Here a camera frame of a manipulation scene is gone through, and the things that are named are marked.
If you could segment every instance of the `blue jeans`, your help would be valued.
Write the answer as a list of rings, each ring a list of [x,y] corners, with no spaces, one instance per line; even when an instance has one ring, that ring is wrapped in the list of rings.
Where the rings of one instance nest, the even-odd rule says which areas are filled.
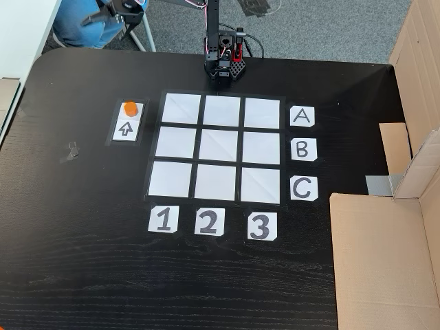
[[[62,0],[53,25],[59,41],[72,47],[103,48],[118,34],[123,24],[98,22],[81,26],[86,16],[97,11],[96,0]]]

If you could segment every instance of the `gray carpet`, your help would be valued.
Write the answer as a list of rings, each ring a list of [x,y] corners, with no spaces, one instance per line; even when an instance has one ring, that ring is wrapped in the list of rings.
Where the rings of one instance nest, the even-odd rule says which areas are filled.
[[[260,14],[255,5],[265,3],[267,14]],[[410,0],[222,0],[220,22],[245,28],[262,42],[266,57],[387,63],[409,4]],[[150,0],[147,17],[158,52],[203,54],[202,10]],[[135,32],[148,49],[143,25]],[[259,46],[250,42],[258,56]],[[49,38],[45,50],[53,47]],[[137,50],[129,37],[115,39],[106,48]]]

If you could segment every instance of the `cardboard flap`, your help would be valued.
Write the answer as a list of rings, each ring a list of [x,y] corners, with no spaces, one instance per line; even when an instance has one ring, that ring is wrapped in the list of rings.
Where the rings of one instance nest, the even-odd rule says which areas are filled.
[[[395,198],[420,198],[440,167],[440,129],[431,131],[406,169]]]
[[[404,122],[379,124],[389,173],[402,174],[411,161],[408,132]]]
[[[414,0],[390,56],[414,151],[440,125],[439,54],[439,1]]]
[[[417,199],[332,194],[339,330],[435,330],[440,325]]]
[[[431,179],[421,196],[420,206],[437,284],[437,295],[440,296],[440,170]]]

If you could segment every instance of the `tic-tac-toe grid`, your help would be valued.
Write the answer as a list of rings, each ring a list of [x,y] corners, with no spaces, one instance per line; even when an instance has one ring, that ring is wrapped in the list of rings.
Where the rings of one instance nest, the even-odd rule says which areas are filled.
[[[145,200],[280,205],[286,184],[282,109],[281,100],[256,96],[167,93]]]

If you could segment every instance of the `wooden tabletop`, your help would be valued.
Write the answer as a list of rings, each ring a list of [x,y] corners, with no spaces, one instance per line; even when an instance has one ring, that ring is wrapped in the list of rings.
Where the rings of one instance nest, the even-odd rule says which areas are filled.
[[[198,55],[57,49],[37,60],[0,150],[0,327],[337,329],[329,196],[367,194],[365,175],[388,174],[379,123],[404,121],[394,70],[245,60],[238,82],[210,81]],[[197,200],[179,204],[175,234],[147,230],[144,182],[170,90],[279,99],[286,117],[315,107],[312,127],[280,128],[287,198],[274,241],[247,236],[246,215],[265,206],[226,205],[224,235],[196,235]],[[121,99],[148,100],[136,145],[106,143]],[[316,138],[318,159],[291,160],[295,137]],[[318,178],[317,200],[290,200],[293,175]]]

